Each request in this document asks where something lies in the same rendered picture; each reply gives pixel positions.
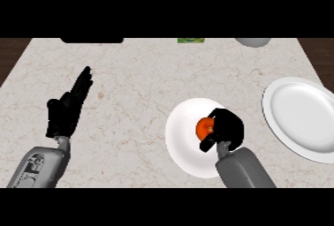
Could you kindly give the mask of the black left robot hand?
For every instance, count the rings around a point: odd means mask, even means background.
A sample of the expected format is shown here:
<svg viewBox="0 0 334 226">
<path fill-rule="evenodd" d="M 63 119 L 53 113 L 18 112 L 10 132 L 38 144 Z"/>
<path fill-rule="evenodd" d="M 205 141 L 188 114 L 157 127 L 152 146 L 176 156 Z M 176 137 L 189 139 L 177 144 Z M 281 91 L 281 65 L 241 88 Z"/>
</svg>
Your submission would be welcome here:
<svg viewBox="0 0 334 226">
<path fill-rule="evenodd" d="M 74 82 L 72 89 L 60 99 L 47 101 L 49 125 L 46 137 L 71 137 L 78 124 L 84 100 L 93 85 L 90 67 L 86 66 Z"/>
</svg>

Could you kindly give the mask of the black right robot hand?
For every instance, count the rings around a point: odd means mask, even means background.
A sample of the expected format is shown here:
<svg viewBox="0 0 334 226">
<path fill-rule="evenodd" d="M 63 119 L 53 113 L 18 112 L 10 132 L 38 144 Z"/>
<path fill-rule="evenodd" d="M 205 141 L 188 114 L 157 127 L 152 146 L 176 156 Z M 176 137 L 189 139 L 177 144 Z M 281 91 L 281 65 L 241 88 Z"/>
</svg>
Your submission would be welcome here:
<svg viewBox="0 0 334 226">
<path fill-rule="evenodd" d="M 199 140 L 199 150 L 207 152 L 217 143 L 229 141 L 227 150 L 233 151 L 244 140 L 244 123 L 239 117 L 220 108 L 214 108 L 207 117 L 214 119 L 214 131 Z"/>
</svg>

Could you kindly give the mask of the orange squash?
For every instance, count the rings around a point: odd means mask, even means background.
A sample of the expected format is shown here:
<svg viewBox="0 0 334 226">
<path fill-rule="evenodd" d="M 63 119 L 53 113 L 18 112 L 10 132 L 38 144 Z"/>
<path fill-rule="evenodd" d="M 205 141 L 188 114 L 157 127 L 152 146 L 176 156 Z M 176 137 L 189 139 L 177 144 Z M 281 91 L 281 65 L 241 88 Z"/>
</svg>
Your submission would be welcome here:
<svg viewBox="0 0 334 226">
<path fill-rule="evenodd" d="M 214 131 L 214 119 L 204 117 L 199 119 L 195 126 L 195 135 L 199 140 L 205 139 L 205 136 Z"/>
</svg>

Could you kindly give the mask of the small white plate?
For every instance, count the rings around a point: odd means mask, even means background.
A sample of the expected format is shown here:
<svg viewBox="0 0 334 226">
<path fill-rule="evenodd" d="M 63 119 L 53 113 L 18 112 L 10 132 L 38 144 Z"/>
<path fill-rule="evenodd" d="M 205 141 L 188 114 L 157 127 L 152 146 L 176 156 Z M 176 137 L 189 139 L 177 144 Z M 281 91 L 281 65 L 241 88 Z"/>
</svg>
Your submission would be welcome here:
<svg viewBox="0 0 334 226">
<path fill-rule="evenodd" d="M 217 147 L 202 152 L 195 134 L 196 123 L 214 108 L 223 109 L 223 105 L 207 98 L 188 99 L 174 107 L 165 123 L 165 146 L 173 161 L 189 175 L 199 178 L 217 177 Z"/>
</svg>

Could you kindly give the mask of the large white plate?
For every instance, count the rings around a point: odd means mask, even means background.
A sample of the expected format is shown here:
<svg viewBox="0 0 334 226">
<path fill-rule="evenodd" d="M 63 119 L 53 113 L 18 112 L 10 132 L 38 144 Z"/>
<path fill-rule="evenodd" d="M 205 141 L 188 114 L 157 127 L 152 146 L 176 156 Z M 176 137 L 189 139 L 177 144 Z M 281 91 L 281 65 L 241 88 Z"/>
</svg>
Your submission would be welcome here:
<svg viewBox="0 0 334 226">
<path fill-rule="evenodd" d="M 275 80 L 261 95 L 261 113 L 290 150 L 307 160 L 334 163 L 334 94 L 309 79 Z"/>
</svg>

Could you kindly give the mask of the black appliance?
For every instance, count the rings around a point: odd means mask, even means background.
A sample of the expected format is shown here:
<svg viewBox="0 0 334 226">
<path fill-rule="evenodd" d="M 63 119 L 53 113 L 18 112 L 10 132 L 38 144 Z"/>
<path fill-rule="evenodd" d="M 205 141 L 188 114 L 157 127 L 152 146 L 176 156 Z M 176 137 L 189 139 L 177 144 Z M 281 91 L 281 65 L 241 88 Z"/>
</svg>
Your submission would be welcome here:
<svg viewBox="0 0 334 226">
<path fill-rule="evenodd" d="M 124 38 L 60 38 L 65 43 L 121 43 Z"/>
</svg>

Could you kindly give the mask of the grey bowl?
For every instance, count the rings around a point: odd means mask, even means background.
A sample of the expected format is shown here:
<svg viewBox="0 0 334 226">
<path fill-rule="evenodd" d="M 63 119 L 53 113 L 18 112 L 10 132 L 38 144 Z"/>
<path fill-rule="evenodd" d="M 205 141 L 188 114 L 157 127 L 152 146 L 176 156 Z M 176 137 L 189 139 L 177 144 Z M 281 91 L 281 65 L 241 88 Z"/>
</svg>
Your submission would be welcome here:
<svg viewBox="0 0 334 226">
<path fill-rule="evenodd" d="M 236 41 L 247 47 L 259 48 L 269 43 L 270 38 L 236 38 Z"/>
</svg>

